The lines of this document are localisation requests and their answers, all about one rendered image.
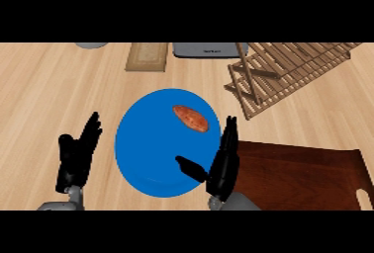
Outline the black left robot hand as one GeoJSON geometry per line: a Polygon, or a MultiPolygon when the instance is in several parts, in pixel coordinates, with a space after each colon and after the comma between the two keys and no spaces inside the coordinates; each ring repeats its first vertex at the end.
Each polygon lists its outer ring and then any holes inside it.
{"type": "Polygon", "coordinates": [[[57,191],[66,193],[72,186],[83,187],[88,181],[92,156],[103,134],[100,114],[92,113],[79,139],[70,134],[60,137],[61,168],[57,191]]]}

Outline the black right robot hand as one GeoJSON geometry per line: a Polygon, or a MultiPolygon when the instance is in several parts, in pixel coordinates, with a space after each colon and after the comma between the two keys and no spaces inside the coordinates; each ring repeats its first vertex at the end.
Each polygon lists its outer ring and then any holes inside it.
{"type": "Polygon", "coordinates": [[[206,191],[225,203],[234,190],[240,169],[239,129],[236,117],[227,118],[227,127],[211,170],[205,171],[203,167],[182,156],[178,156],[177,160],[182,172],[200,183],[206,183],[206,191]]]}

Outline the blue oval tray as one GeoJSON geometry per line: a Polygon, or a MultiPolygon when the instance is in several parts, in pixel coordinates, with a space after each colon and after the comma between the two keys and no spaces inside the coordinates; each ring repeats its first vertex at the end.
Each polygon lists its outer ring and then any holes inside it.
{"type": "Polygon", "coordinates": [[[144,194],[171,198],[197,186],[177,156],[211,170],[219,148],[221,125],[213,108],[196,93],[163,89],[145,95],[128,110],[116,134],[116,159],[125,179],[144,194]],[[208,119],[208,132],[181,121],[174,106],[187,106],[208,119]]]}

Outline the orange sweet potato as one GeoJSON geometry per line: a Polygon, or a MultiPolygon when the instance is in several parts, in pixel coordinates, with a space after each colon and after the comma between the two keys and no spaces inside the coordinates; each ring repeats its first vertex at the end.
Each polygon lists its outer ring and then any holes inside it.
{"type": "Polygon", "coordinates": [[[174,112],[178,118],[182,120],[184,124],[199,132],[208,132],[209,130],[209,123],[208,119],[202,115],[202,113],[194,110],[193,108],[177,105],[174,106],[174,112]]]}

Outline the dark brown wooden board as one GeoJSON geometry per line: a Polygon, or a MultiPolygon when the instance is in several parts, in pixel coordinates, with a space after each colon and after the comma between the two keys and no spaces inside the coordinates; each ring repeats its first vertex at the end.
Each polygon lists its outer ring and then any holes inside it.
{"type": "Polygon", "coordinates": [[[358,211],[357,191],[374,205],[361,151],[240,141],[234,191],[265,211],[358,211]]]}

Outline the wooden slatted rack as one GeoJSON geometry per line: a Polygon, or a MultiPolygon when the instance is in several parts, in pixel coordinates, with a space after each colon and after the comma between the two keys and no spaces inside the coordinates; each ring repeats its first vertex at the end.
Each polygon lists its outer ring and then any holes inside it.
{"type": "Polygon", "coordinates": [[[361,42],[250,42],[253,54],[228,65],[234,94],[250,120],[341,63],[361,42]]]}

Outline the tan rectangular mat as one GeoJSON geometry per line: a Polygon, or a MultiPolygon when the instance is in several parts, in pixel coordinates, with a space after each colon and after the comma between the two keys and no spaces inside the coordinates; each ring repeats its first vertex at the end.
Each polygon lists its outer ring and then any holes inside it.
{"type": "Polygon", "coordinates": [[[165,72],[169,44],[166,42],[134,42],[126,63],[128,71],[165,72]]]}

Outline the grey round object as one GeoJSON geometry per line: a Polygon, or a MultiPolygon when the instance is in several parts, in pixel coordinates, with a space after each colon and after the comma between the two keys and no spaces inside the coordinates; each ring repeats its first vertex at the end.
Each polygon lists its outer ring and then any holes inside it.
{"type": "Polygon", "coordinates": [[[95,49],[107,46],[109,42],[77,42],[76,45],[85,49],[95,49]]]}

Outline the grey flat appliance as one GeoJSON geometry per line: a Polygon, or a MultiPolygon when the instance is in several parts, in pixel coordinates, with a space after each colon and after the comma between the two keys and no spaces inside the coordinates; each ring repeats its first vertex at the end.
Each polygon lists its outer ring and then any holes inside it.
{"type": "Polygon", "coordinates": [[[175,42],[175,57],[179,58],[239,58],[234,42],[175,42]]]}

